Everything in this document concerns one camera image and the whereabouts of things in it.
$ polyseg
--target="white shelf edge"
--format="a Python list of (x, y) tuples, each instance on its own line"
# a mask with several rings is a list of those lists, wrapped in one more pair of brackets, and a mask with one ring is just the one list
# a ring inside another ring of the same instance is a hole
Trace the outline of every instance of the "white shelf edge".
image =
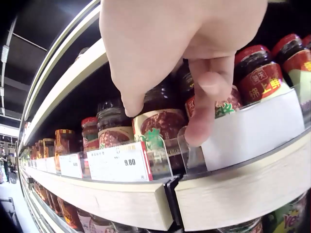
[(58, 80), (48, 93), (26, 131), (23, 144), (27, 145), (31, 136), (51, 113), (51, 111), (84, 79), (108, 61), (103, 40), (93, 44)]
[(307, 191), (311, 187), (310, 141), (309, 132), (254, 163), (179, 182), (175, 191), (185, 231), (246, 222), (276, 210)]
[(107, 184), (65, 178), (31, 167), (26, 172), (47, 190), (99, 217), (167, 231), (173, 223), (163, 183)]
[(24, 120), (26, 121), (29, 117), (30, 109), (37, 97), (43, 83), (47, 79), (48, 75), (65, 53), (65, 51), (72, 45), (72, 43), (92, 24), (99, 18), (99, 13), (101, 10), (101, 5), (96, 7), (92, 10), (74, 29), (73, 31), (66, 37), (66, 39), (61, 43), (58, 47), (52, 58), (49, 60), (48, 64), (46, 65), (45, 69), (43, 70), (40, 79), (38, 80), (37, 84), (34, 87), (34, 91), (31, 94), (29, 103), (27, 104)]

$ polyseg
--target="red label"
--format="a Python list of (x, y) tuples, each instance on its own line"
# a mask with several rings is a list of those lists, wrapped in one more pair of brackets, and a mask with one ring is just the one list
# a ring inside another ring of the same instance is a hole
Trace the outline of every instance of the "red label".
[(278, 90), (283, 80), (279, 64), (270, 63), (255, 69), (239, 83), (240, 93), (248, 103), (259, 101)]
[(185, 103), (186, 112), (189, 119), (193, 116), (194, 113), (194, 97), (195, 96), (191, 97)]
[(311, 51), (304, 49), (295, 53), (284, 62), (283, 68), (287, 73), (291, 70), (311, 71)]

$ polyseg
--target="hand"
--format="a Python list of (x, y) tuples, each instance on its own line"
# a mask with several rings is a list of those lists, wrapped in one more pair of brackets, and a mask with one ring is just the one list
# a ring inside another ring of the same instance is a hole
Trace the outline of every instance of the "hand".
[(201, 145), (211, 132), (215, 101), (230, 95), (234, 55), (255, 36), (267, 1), (103, 0), (102, 6), (100, 32), (126, 114), (136, 116), (145, 93), (187, 58), (195, 115), (185, 138)]

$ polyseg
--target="supermarket aisle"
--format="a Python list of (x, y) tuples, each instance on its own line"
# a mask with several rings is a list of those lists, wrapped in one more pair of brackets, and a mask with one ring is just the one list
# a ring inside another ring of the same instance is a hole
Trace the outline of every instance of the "supermarket aisle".
[[(21, 228), (24, 233), (39, 233), (24, 200), (23, 194), (21, 192), (21, 186), (19, 180), (17, 179), (16, 184), (9, 184), (7, 177), (5, 176), (4, 169), (2, 168), (4, 174), (3, 183), (0, 184), (0, 198), (8, 199), (9, 197), (13, 198), (14, 206), (18, 221), (21, 225)], [(3, 205), (4, 208), (11, 207), (11, 205)]]

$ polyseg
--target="price label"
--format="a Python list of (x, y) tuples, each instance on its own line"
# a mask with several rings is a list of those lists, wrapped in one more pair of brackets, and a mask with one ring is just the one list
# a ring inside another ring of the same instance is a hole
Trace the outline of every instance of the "price label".
[(63, 176), (83, 178), (78, 154), (59, 156), (60, 171)]
[(41, 159), (37, 159), (36, 164), (37, 164), (37, 169), (40, 171), (47, 171), (46, 169), (46, 159), (45, 158), (41, 158)]
[(137, 182), (152, 180), (143, 142), (87, 152), (92, 180)]
[(56, 174), (55, 157), (46, 158), (47, 172)]

